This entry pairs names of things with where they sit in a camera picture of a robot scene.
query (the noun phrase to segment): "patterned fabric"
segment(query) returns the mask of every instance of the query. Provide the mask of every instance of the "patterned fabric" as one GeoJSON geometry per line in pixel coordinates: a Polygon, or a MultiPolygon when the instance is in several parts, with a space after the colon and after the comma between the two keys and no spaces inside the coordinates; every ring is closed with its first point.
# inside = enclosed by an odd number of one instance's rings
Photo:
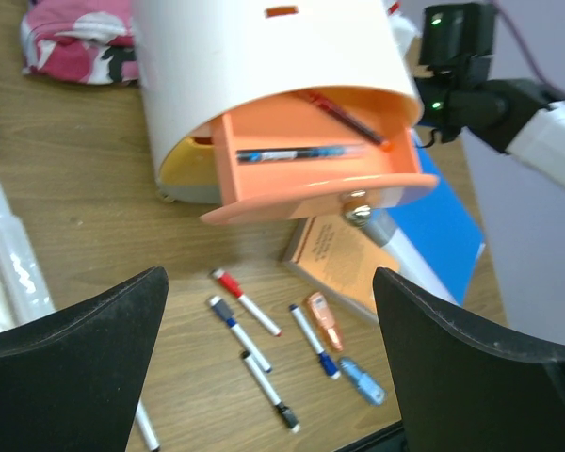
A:
{"type": "Polygon", "coordinates": [[[104,85],[138,79],[130,0],[28,0],[24,73],[104,85]]]}

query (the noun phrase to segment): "cable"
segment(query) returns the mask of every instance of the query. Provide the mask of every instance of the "cable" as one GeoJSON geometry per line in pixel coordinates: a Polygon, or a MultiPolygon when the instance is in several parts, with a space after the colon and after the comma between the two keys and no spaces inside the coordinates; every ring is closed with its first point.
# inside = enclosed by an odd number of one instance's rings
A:
{"type": "Polygon", "coordinates": [[[517,41],[517,45],[519,46],[522,54],[525,57],[525,62],[527,63],[527,65],[529,66],[529,68],[531,69],[531,71],[536,75],[536,77],[538,77],[538,79],[544,84],[546,85],[548,88],[553,89],[557,92],[560,92],[562,95],[565,96],[565,90],[557,87],[551,80],[549,80],[541,71],[540,66],[538,65],[538,63],[536,62],[536,59],[534,58],[531,49],[529,48],[529,46],[527,45],[527,42],[525,41],[525,38],[523,36],[523,34],[519,31],[519,29],[517,28],[517,25],[515,24],[515,22],[510,18],[509,14],[507,13],[507,10],[505,9],[505,7],[502,7],[500,5],[500,1],[499,0],[488,0],[498,11],[498,15],[501,17],[501,19],[505,22],[505,24],[507,25],[508,31],[510,32],[510,34],[513,36],[513,38],[517,41]]]}

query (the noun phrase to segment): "metal knob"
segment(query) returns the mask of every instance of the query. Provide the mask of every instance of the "metal knob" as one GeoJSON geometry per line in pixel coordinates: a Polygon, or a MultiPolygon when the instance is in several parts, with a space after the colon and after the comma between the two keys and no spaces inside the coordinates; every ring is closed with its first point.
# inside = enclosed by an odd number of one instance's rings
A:
{"type": "Polygon", "coordinates": [[[341,201],[343,203],[343,218],[352,226],[362,228],[372,217],[372,208],[368,205],[364,190],[343,195],[341,201]]]}

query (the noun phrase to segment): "wooden table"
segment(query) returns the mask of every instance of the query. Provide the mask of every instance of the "wooden table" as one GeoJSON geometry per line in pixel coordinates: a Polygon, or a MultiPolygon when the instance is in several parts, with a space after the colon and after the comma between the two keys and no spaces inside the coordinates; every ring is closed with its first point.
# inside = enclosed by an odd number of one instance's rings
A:
{"type": "MultiPolygon", "coordinates": [[[[143,391],[164,451],[331,451],[399,419],[378,329],[335,309],[347,355],[389,391],[369,407],[344,379],[325,378],[287,313],[311,287],[280,264],[293,221],[213,227],[213,206],[155,197],[149,143],[134,88],[78,87],[21,75],[24,0],[0,1],[0,180],[23,220],[58,308],[92,297],[149,266],[170,277],[168,306],[143,391]],[[280,323],[268,335],[232,302],[273,363],[271,381],[300,419],[282,426],[245,366],[239,344],[205,300],[222,294],[207,277],[230,269],[280,323]]],[[[460,145],[433,155],[478,218],[460,145]]],[[[467,307],[504,322],[489,256],[467,307]]],[[[129,451],[143,451],[136,428],[129,451]]]]}

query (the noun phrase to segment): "robotic arm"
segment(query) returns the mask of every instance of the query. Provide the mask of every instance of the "robotic arm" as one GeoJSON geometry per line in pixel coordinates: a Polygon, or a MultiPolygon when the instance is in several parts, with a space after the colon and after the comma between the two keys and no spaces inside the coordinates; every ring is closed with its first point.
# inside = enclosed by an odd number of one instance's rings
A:
{"type": "Polygon", "coordinates": [[[433,128],[429,145],[466,127],[565,188],[565,94],[528,79],[488,80],[495,19],[490,4],[426,8],[419,64],[431,77],[415,78],[420,124],[433,128]]]}

